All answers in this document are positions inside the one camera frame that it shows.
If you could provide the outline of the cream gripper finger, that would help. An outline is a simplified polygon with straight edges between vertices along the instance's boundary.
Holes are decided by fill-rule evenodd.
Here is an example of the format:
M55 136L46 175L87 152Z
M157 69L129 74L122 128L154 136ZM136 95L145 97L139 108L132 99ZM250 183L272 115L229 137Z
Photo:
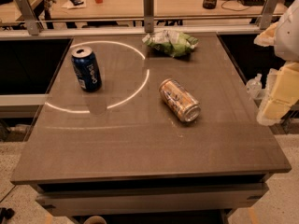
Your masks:
M262 47L273 46L277 26L278 22L271 24L267 29L255 37L254 44Z
M257 121L264 126L279 123L299 101L299 63L285 62L278 70L271 68Z

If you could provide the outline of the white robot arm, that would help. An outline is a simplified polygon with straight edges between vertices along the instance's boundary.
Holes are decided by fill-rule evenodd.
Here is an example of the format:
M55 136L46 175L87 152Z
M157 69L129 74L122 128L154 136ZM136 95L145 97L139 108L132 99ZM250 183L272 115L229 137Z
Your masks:
M268 74L257 115L259 124L271 126L279 123L299 101L299 0L289 6L278 22L257 35L254 43L273 46L275 55L285 61L278 71Z

